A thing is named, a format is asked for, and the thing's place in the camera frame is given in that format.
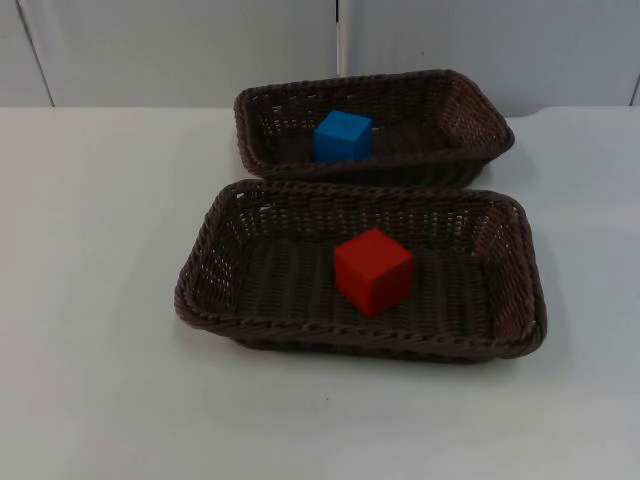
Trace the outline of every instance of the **blue cube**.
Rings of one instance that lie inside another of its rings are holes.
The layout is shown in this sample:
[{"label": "blue cube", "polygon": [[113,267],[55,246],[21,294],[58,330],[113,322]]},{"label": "blue cube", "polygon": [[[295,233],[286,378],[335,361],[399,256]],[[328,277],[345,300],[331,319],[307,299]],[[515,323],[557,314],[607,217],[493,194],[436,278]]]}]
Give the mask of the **blue cube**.
[{"label": "blue cube", "polygon": [[372,128],[368,117],[334,110],[313,132],[315,161],[333,163],[371,157]]}]

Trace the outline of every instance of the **cube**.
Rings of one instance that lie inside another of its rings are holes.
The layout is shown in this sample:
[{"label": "cube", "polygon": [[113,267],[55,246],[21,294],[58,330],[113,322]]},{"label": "cube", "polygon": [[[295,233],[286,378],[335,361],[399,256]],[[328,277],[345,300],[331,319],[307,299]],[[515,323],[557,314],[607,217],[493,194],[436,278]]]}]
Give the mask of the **cube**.
[{"label": "cube", "polygon": [[315,161],[359,160],[373,155],[373,121],[368,117],[333,111],[313,132]]},{"label": "cube", "polygon": [[378,229],[335,249],[337,290],[368,317],[411,295],[414,258]]}]

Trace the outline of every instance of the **basket rim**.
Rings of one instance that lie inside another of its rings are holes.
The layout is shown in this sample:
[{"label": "basket rim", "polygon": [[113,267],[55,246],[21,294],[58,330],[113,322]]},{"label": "basket rim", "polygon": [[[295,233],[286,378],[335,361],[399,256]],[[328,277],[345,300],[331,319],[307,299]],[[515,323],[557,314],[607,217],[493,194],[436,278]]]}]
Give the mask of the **basket rim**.
[{"label": "basket rim", "polygon": [[[364,335],[372,337],[384,336],[387,338],[401,338],[408,341],[420,341],[425,344],[433,344],[442,348],[454,346],[456,348],[470,348],[474,353],[481,354],[483,351],[491,357],[512,358],[535,350],[544,340],[547,331],[546,306],[544,304],[544,295],[540,283],[539,272],[535,261],[535,251],[533,249],[531,227],[527,220],[526,214],[522,206],[513,198],[489,191],[489,190],[454,190],[447,188],[430,188],[424,187],[354,187],[350,185],[335,185],[326,183],[305,183],[295,181],[261,181],[261,180],[242,180],[225,187],[212,205],[211,209],[205,216],[204,224],[200,230],[196,243],[184,267],[180,271],[178,283],[175,288],[175,304],[176,310],[179,311],[180,317],[188,324],[196,328],[203,328],[202,324],[214,322],[217,327],[236,326],[237,328],[252,327],[260,328],[299,328],[308,332],[331,332],[335,334],[363,333],[362,328],[349,325],[330,325],[314,322],[313,318],[304,319],[277,319],[261,316],[240,316],[231,313],[216,313],[203,309],[198,305],[192,295],[192,282],[190,280],[190,272],[193,270],[196,260],[199,258],[199,251],[204,246],[208,238],[215,236],[218,228],[223,220],[223,212],[229,202],[233,201],[236,195],[255,192],[255,191],[274,191],[274,192],[294,192],[297,190],[309,191],[315,190],[314,194],[335,194],[339,190],[340,195],[350,195],[358,198],[376,197],[387,195],[398,195],[398,198],[406,199],[429,199],[429,198],[460,198],[461,196],[468,199],[489,199],[493,201],[504,202],[513,212],[510,214],[511,220],[518,223],[522,235],[522,256],[526,260],[526,267],[530,274],[531,290],[534,301],[533,318],[526,331],[523,331],[517,339],[500,339],[500,338],[481,338],[470,336],[449,336],[442,334],[425,335],[416,331],[397,330],[391,328],[367,328]],[[233,338],[242,338],[238,335],[225,335]]]},{"label": "basket rim", "polygon": [[[430,77],[430,76],[448,76],[457,79],[466,85],[468,85],[474,93],[480,98],[482,103],[487,108],[487,111],[493,117],[494,121],[500,124],[504,129],[506,136],[501,143],[496,143],[486,147],[479,148],[448,148],[443,150],[432,150],[428,152],[428,156],[425,157],[425,153],[413,153],[413,154],[393,154],[383,156],[373,156],[366,162],[358,161],[346,161],[338,164],[333,163],[286,163],[286,164],[272,164],[260,159],[259,155],[253,150],[250,142],[246,142],[246,131],[249,128],[249,98],[252,95],[269,92],[269,91],[287,91],[297,90],[300,88],[316,87],[316,88],[333,88],[344,85],[345,83],[377,83],[377,82],[393,82],[397,78],[406,77]],[[507,150],[509,150],[515,143],[515,135],[513,130],[507,124],[505,118],[498,112],[489,98],[482,92],[480,87],[472,81],[469,77],[459,73],[455,70],[418,70],[405,73],[391,73],[391,74],[375,74],[375,75],[359,75],[352,77],[342,78],[328,78],[322,80],[305,80],[300,82],[291,82],[283,84],[270,84],[259,87],[251,87],[243,90],[238,94],[234,101],[234,115],[236,120],[236,130],[238,137],[238,145],[240,146],[242,163],[244,167],[254,175],[277,179],[280,176],[292,177],[299,176],[300,178],[313,178],[317,176],[330,175],[334,173],[348,173],[357,172],[363,170],[379,170],[386,168],[403,168],[414,167],[420,165],[434,165],[448,162],[482,162],[482,165],[489,163],[492,158],[495,158]]]}]

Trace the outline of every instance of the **wicker basket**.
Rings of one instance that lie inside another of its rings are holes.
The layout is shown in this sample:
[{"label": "wicker basket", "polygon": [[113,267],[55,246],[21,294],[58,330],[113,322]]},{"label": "wicker basket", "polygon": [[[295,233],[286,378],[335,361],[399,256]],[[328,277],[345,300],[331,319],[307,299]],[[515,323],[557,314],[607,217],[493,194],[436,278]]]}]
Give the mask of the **wicker basket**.
[{"label": "wicker basket", "polygon": [[[374,122],[374,156],[313,162],[313,130],[332,110]],[[251,88],[235,102],[244,166],[266,179],[465,186],[513,132],[476,84],[451,70]]]},{"label": "wicker basket", "polygon": [[[363,317],[333,249],[378,227],[416,259],[409,300]],[[531,231],[509,197],[470,190],[243,181],[205,218],[175,290],[180,317],[246,346],[416,360],[532,352],[546,313]]]}]

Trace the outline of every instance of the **white table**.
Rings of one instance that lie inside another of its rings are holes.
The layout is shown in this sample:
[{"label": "white table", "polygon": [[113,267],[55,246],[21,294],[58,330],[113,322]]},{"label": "white table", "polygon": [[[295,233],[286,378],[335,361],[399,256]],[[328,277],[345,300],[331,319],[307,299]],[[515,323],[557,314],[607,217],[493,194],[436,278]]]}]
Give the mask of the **white table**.
[{"label": "white table", "polygon": [[549,337],[460,367],[242,349],[173,287],[245,176],[229,110],[0,110],[0,478],[637,479],[640,109],[514,119],[475,183],[534,231]]}]

